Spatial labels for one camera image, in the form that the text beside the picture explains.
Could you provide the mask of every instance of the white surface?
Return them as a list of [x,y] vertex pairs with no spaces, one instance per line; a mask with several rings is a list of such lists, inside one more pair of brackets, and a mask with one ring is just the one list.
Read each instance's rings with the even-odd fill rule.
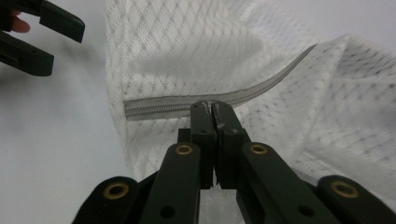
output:
[[[396,52],[396,3],[285,2],[328,39],[355,33]],[[86,22],[83,43],[29,17],[18,37],[55,56],[53,75],[0,64],[0,223],[71,223],[98,183],[127,174],[107,109],[104,3],[56,4]]]

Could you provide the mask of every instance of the white mesh fabric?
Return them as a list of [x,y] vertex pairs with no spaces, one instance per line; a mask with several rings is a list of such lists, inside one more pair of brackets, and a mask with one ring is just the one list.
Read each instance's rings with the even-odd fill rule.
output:
[[[137,180],[160,167],[190,120],[127,121],[124,102],[246,89],[320,41],[277,1],[106,6],[110,110]],[[343,36],[318,44],[279,84],[235,111],[253,141],[272,146],[304,178],[351,177],[396,210],[395,64],[372,44]],[[234,192],[203,191],[200,221],[243,222]]]

